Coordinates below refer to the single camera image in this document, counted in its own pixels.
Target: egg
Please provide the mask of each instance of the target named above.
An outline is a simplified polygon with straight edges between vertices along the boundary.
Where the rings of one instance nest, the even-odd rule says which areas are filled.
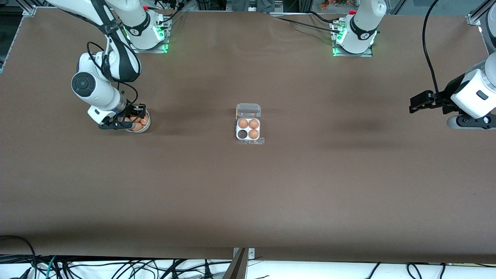
[[[252,129],[258,128],[258,121],[256,119],[252,119],[249,121],[249,127]]]
[[[241,118],[239,121],[238,121],[238,126],[241,128],[241,129],[246,129],[248,128],[248,120],[244,119],[244,118]]]
[[[249,133],[248,133],[248,136],[250,139],[254,140],[258,137],[258,131],[257,130],[251,130]]]
[[[131,129],[131,131],[138,132],[141,129],[143,129],[143,124],[141,124],[140,122],[134,122],[134,128]]]
[[[143,126],[145,126],[146,124],[148,124],[148,114],[145,114],[145,116],[140,120],[140,123],[143,124]]]
[[[137,117],[137,116],[134,116],[134,115],[131,115],[129,116],[129,119],[131,119],[131,121],[134,121],[136,119],[136,121],[134,121],[135,123],[136,122],[139,122],[141,120],[141,118]]]

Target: egg carton lid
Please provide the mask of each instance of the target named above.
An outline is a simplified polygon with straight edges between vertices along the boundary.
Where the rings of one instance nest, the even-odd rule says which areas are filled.
[[[239,103],[236,106],[236,116],[254,118],[262,115],[262,108],[259,104],[253,103]]]

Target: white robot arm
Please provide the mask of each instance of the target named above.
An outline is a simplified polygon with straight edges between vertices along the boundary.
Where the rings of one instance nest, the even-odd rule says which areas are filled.
[[[488,30],[493,40],[496,34],[496,5],[487,15]],[[496,53],[476,64],[448,83],[436,94],[426,90],[410,99],[410,113],[442,107],[444,114],[458,112],[447,124],[453,129],[496,129]]]
[[[107,47],[104,51],[90,53],[88,50],[88,53],[81,55],[77,73],[71,82],[74,93],[91,105],[88,110],[90,117],[101,129],[134,129],[138,125],[135,123],[136,120],[126,122],[125,119],[144,117],[146,106],[135,104],[135,100],[132,102],[127,100],[111,85],[111,82],[126,84],[135,81],[141,73],[141,63],[129,46],[105,0],[48,0],[48,2],[95,25],[107,38]],[[138,0],[126,2],[139,3]],[[133,7],[138,14],[136,17],[139,17],[140,11],[144,12],[143,7],[139,8]]]
[[[356,14],[344,17],[345,30],[336,43],[352,54],[365,52],[373,43],[386,11],[384,0],[363,0]]]
[[[139,0],[107,0],[107,3],[119,15],[135,47],[151,49],[164,39],[157,32],[157,22],[164,20],[163,15],[143,9]]]

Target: brown table surface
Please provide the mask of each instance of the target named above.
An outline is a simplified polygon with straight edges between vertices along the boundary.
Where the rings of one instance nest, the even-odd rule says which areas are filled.
[[[70,89],[102,34],[39,9],[0,76],[0,232],[40,254],[495,263],[495,134],[408,113],[433,87],[422,22],[386,16],[360,59],[266,14],[188,13],[169,53],[139,55],[152,124],[134,135],[99,130]],[[487,56],[463,17],[433,16],[427,40],[442,88]],[[265,145],[236,143],[241,102]]]

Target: clear plastic egg carton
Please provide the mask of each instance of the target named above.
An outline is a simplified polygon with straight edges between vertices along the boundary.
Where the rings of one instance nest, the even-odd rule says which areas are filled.
[[[260,136],[262,110],[258,104],[241,103],[236,106],[236,138],[243,144],[264,144]]]

